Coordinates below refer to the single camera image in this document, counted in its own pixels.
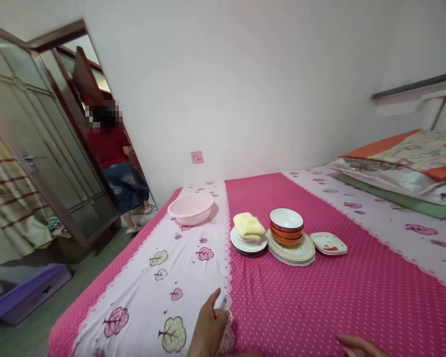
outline door handle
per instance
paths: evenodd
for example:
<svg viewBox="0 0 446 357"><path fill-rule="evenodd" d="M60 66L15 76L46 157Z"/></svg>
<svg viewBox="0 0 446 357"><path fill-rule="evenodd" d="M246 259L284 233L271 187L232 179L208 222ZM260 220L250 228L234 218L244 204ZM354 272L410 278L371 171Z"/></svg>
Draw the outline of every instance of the door handle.
<svg viewBox="0 0 446 357"><path fill-rule="evenodd" d="M22 151L17 154L17 160L25 165L30 172L36 172L36 166L33 162L35 159L45 159L47 156L33 156L28 155L26 151Z"/></svg>
<svg viewBox="0 0 446 357"><path fill-rule="evenodd" d="M32 156L32 155L24 155L24 160L35 160L35 159L46 159L47 156Z"/></svg>

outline red shirt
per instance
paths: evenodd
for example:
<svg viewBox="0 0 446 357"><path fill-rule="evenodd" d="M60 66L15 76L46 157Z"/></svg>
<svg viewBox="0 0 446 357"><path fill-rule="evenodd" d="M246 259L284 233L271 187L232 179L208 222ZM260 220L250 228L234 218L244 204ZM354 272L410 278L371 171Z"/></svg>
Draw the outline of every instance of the red shirt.
<svg viewBox="0 0 446 357"><path fill-rule="evenodd" d="M129 161L122 148L130 144L122 129L113 128L109 133L89 132L86 139L91 150L98 156L101 167Z"/></svg>

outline green blanket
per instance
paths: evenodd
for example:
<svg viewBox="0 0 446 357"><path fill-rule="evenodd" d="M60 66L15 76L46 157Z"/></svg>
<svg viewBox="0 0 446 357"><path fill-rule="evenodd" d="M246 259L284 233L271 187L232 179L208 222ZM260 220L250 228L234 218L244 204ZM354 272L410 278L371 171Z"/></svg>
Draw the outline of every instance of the green blanket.
<svg viewBox="0 0 446 357"><path fill-rule="evenodd" d="M375 187L344 174L339 174L334 176L334 178L413 211L417 211L434 218L446 219L446 206L440 206L435 203L422 201L417 198L408 197L399 193L385 190L383 188Z"/></svg>

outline door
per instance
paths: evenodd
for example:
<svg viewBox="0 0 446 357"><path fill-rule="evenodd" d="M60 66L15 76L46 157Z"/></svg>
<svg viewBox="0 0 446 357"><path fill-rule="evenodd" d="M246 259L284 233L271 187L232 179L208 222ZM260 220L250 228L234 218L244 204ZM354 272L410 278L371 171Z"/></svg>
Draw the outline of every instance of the door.
<svg viewBox="0 0 446 357"><path fill-rule="evenodd" d="M105 92L99 88L93 70L89 65L88 59L86 58L86 54L84 53L84 50L79 46L76 48L76 58L73 70L73 83L87 105L93 103L101 104L105 101L114 102L114 98L112 97L111 93ZM125 135L127 136L127 140L129 140L130 142L129 135L126 131ZM139 170L142 176L144 176L144 172L142 171L135 152L131 153L131 155L129 156L129 161L136 167L137 170Z"/></svg>
<svg viewBox="0 0 446 357"><path fill-rule="evenodd" d="M0 136L86 246L118 213L33 56L0 37Z"/></svg>

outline white bowl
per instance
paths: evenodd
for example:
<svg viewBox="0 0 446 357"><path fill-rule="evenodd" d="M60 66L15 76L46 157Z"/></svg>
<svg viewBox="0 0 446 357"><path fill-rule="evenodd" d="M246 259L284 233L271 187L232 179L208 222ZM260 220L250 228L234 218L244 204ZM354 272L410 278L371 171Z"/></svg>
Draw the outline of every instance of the white bowl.
<svg viewBox="0 0 446 357"><path fill-rule="evenodd" d="M304 218L289 208L276 208L269 214L269 219L276 229L292 233L304 227Z"/></svg>

